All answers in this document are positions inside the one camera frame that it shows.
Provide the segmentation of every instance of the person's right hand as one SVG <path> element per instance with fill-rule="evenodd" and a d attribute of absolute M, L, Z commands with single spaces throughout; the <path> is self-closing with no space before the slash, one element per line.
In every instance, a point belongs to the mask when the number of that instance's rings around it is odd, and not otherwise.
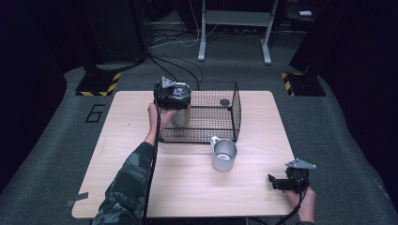
<path fill-rule="evenodd" d="M 293 208 L 299 204 L 299 194 L 291 190 L 286 190 L 284 193 L 287 195 L 287 198 L 289 198 L 290 204 Z M 315 202 L 315 191 L 311 187 L 307 187 L 307 192 L 301 202 L 301 207 L 298 210 L 298 217 L 300 221 L 308 221 L 314 223 Z"/>

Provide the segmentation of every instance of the wire basket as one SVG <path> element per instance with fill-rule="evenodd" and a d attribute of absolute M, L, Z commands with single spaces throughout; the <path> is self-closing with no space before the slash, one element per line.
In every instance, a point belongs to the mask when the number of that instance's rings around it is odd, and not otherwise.
<path fill-rule="evenodd" d="M 236 82 L 184 82 L 190 86 L 191 120 L 185 127 L 169 124 L 163 143 L 209 143 L 210 138 L 237 141 L 241 106 Z"/>

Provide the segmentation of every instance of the desk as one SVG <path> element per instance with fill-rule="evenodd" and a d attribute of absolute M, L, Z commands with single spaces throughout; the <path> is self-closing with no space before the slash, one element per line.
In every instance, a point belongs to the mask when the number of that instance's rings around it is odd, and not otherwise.
<path fill-rule="evenodd" d="M 253 217 L 290 213 L 289 201 L 272 189 L 268 174 L 285 178 L 284 163 L 294 159 L 273 95 L 239 91 L 242 120 L 237 158 L 230 172 L 211 164 L 210 144 L 160 143 L 149 197 L 149 218 Z M 115 94 L 88 166 L 75 218 L 93 218 L 127 156 L 145 138 L 150 91 Z"/>
<path fill-rule="evenodd" d="M 271 12 L 242 12 L 242 11 L 220 11 L 207 10 L 206 0 L 202 3 L 202 36 L 199 47 L 198 60 L 204 61 L 206 54 L 206 25 L 224 24 L 224 25 L 246 25 L 246 26 L 265 26 L 267 31 L 261 39 L 261 48 L 263 50 L 264 63 L 271 64 L 269 56 L 268 40 L 271 32 L 273 20 L 275 17 L 278 0 L 273 0 Z"/>

